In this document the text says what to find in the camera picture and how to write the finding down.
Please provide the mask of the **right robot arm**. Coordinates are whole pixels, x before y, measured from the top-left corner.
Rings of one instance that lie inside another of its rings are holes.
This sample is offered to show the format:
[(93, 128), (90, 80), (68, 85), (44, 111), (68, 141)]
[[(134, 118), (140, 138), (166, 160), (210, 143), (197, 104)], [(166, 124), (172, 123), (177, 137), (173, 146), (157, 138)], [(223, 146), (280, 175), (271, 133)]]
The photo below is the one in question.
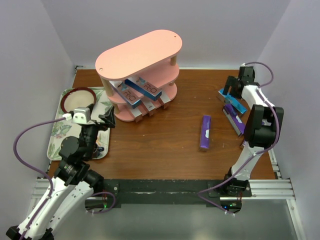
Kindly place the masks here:
[(224, 177), (219, 191), (229, 196), (238, 196), (249, 187), (249, 179), (260, 157), (271, 150), (279, 141), (284, 109), (271, 103), (262, 87), (274, 79), (273, 71), (266, 64), (271, 75), (269, 82), (259, 84), (255, 81), (254, 63), (244, 63), (239, 67), (238, 76), (229, 76), (222, 94), (244, 100), (250, 113), (244, 128), (245, 145), (236, 163)]

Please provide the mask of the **blue toothpaste box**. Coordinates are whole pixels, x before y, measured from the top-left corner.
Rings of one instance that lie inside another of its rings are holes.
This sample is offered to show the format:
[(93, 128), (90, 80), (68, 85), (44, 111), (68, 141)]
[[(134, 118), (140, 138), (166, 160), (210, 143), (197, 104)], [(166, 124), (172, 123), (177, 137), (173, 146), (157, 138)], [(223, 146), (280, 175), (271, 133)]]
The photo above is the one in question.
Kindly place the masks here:
[(162, 95), (162, 91), (159, 88), (141, 77), (127, 78), (124, 83), (153, 101), (156, 101)]
[(247, 112), (247, 109), (230, 93), (223, 94), (223, 88), (218, 91), (218, 99), (221, 100), (224, 104), (231, 104), (241, 115), (244, 115)]
[(127, 86), (123, 81), (110, 81), (113, 95), (108, 98), (116, 104), (127, 103), (132, 109), (137, 108), (141, 103), (141, 99), (135, 92)]

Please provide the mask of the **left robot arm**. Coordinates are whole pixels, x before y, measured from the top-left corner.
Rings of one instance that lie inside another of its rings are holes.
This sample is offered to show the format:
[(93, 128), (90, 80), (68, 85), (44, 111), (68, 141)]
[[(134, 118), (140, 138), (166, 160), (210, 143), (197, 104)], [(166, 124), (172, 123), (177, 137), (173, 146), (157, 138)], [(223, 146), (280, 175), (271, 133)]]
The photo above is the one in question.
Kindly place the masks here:
[(36, 207), (17, 226), (11, 226), (6, 235), (11, 240), (52, 240), (55, 231), (86, 198), (103, 193), (104, 177), (90, 169), (89, 160), (98, 150), (96, 144), (98, 133), (114, 128), (116, 125), (114, 107), (100, 114), (99, 121), (91, 118), (93, 104), (78, 107), (63, 114), (60, 121), (71, 121), (81, 127), (78, 137), (68, 136), (63, 139), (58, 152), (61, 161), (53, 177), (25, 162), (18, 154), (18, 141), (21, 132), (14, 140), (13, 152), (24, 166), (43, 175), (49, 186)]

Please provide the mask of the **purple toothpaste box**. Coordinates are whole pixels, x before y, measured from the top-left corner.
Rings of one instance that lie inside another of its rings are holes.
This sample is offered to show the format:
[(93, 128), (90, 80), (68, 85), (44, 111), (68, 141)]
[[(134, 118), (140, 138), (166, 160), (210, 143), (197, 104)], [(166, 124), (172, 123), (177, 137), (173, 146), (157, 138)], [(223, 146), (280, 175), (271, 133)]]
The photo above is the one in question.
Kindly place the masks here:
[(212, 117), (210, 115), (204, 115), (202, 117), (200, 140), (199, 140), (200, 151), (207, 151), (210, 147), (211, 119)]
[(227, 103), (223, 106), (222, 111), (227, 117), (233, 129), (235, 130), (236, 134), (239, 137), (241, 137), (245, 132), (245, 124), (242, 122), (242, 120), (238, 116), (234, 107), (230, 103)]

